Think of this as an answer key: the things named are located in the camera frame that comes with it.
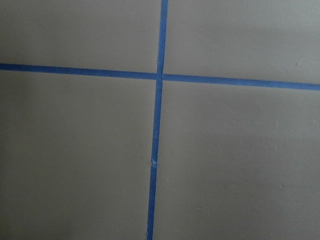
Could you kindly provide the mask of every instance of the vertical blue line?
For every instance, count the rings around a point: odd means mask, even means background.
[[[154,217],[157,185],[157,164],[160,134],[160,115],[162,101],[163,69],[165,62],[166,30],[167,30],[168,0],[161,0],[158,58],[156,69],[155,101],[153,117],[153,137],[151,150],[150,188],[146,239],[152,240],[154,234]]]

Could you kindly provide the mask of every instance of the blue grid line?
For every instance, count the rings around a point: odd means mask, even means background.
[[[147,218],[147,230],[146,230],[147,240],[152,240],[153,234],[154,234],[154,217],[155,217],[156,186],[157,186],[157,164],[158,164],[158,149],[159,149],[159,135],[160,135],[163,70],[164,70],[164,63],[165,63],[167,15],[168,15],[168,0],[161,0],[158,59],[157,59],[157,70],[156,70],[155,100],[154,100],[154,119],[153,119],[153,135],[152,135],[153,137],[152,137],[151,167],[150,167],[149,204],[148,204],[148,218]]]
[[[320,84],[302,83],[302,82],[269,81],[269,80],[224,78],[224,77],[210,77],[210,76],[190,76],[190,75],[177,75],[177,74],[163,74],[163,80],[175,81],[175,82],[189,82],[189,83],[223,84],[223,85],[266,87],[266,88],[278,88],[278,89],[299,89],[299,90],[320,91]]]
[[[73,75],[101,76],[101,77],[129,78],[129,79],[155,80],[157,78],[156,73],[149,73],[149,72],[113,71],[113,70],[102,70],[102,69],[23,65],[23,64],[8,64],[8,63],[0,63],[0,70],[50,73],[50,74],[73,74]]]

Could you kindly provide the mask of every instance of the gray floor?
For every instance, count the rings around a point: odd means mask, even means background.
[[[0,64],[156,73],[160,8],[3,0]],[[163,72],[320,84],[319,10],[169,0]],[[0,71],[0,239],[144,240],[155,86]],[[153,239],[319,239],[319,98],[164,81]]]

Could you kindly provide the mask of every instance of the blue tape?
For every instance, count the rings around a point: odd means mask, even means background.
[[[60,66],[22,65],[22,64],[8,64],[8,63],[0,63],[0,70],[36,72],[36,73],[51,73],[51,74],[73,74],[73,75],[86,75],[86,76],[102,76],[102,77],[128,78],[128,79],[155,80],[157,78],[156,73],[149,73],[149,72],[113,71],[113,70],[102,70],[102,69],[87,69],[87,68],[60,67]]]
[[[224,85],[253,86],[253,87],[266,87],[266,88],[278,88],[278,89],[299,89],[299,90],[320,91],[320,84],[301,83],[301,82],[252,80],[252,79],[241,79],[241,78],[189,76],[189,75],[175,75],[175,74],[163,74],[162,77],[163,77],[163,80],[176,81],[176,82],[224,84]]]
[[[168,0],[161,0],[158,59],[157,59],[154,116],[153,116],[153,137],[152,137],[152,150],[151,150],[149,204],[148,204],[148,219],[147,219],[147,232],[146,232],[147,240],[152,240],[154,235],[157,165],[158,165],[158,149],[159,149],[159,135],[160,135],[163,70],[164,70],[164,63],[165,63],[167,16],[168,16]]]

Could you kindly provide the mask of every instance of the horizontal blue line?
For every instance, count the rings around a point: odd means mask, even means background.
[[[176,74],[163,74],[162,77],[163,77],[163,80],[176,81],[176,82],[224,84],[224,85],[320,91],[320,84],[301,83],[301,82],[268,81],[268,80],[223,78],[223,77],[210,77],[210,76],[190,76],[190,75],[176,75]]]
[[[151,79],[157,78],[156,73],[135,72],[135,71],[113,71],[102,69],[74,68],[61,66],[39,66],[39,65],[23,65],[23,64],[8,64],[0,63],[0,70],[7,71],[22,71],[36,73],[51,73],[51,74],[73,74],[86,76],[102,76],[114,78],[129,78],[129,79]]]

